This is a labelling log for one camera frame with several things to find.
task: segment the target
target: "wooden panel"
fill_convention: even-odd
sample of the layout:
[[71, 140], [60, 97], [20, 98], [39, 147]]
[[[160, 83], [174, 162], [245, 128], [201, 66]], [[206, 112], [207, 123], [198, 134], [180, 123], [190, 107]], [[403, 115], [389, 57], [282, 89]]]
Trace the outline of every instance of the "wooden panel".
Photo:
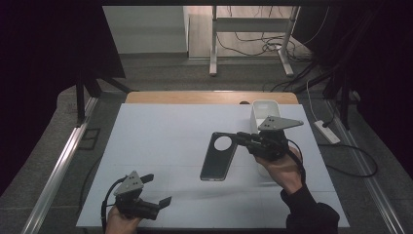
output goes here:
[[271, 99], [279, 104], [298, 104], [293, 93], [258, 92], [131, 92], [125, 103], [171, 103], [171, 104], [238, 104], [253, 103], [257, 99]]

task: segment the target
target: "person's right hand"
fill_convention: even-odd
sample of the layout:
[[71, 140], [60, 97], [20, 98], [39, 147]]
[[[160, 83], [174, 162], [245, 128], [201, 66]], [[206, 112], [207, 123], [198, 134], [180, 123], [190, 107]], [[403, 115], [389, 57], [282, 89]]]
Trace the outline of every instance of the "person's right hand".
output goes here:
[[[301, 154], [297, 149], [293, 147], [289, 147], [289, 149], [302, 160]], [[285, 154], [279, 160], [272, 162], [260, 157], [255, 157], [255, 161], [268, 171], [271, 178], [285, 189], [288, 195], [296, 192], [303, 186], [298, 166], [289, 155]]]

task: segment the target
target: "hand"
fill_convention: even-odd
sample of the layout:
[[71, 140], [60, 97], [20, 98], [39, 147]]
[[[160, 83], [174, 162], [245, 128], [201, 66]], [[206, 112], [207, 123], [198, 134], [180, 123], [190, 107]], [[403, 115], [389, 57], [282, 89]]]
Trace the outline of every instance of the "hand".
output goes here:
[[[297, 149], [289, 147], [289, 150], [302, 160]], [[255, 161], [268, 171], [271, 178], [285, 189], [288, 195], [293, 194], [303, 186], [298, 166], [289, 155], [285, 154], [282, 158], [273, 162], [260, 157], [255, 157]]]
[[126, 218], [113, 206], [107, 218], [106, 234], [132, 234], [141, 221], [140, 217]]

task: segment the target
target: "white circle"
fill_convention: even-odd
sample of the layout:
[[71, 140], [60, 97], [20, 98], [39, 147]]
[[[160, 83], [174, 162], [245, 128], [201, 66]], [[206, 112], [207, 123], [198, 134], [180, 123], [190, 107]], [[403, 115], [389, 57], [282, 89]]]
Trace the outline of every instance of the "white circle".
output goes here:
[[232, 144], [232, 140], [227, 136], [221, 136], [215, 141], [215, 148], [219, 151], [228, 149]]

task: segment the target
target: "black sleeve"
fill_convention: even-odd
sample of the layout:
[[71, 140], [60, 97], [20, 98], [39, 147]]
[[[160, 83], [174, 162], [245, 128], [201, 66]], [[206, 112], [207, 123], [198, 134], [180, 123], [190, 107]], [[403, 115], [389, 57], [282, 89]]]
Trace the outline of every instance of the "black sleeve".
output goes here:
[[340, 216], [328, 205], [316, 203], [306, 184], [291, 195], [287, 195], [285, 190], [281, 195], [291, 212], [286, 219], [288, 233], [338, 233]]

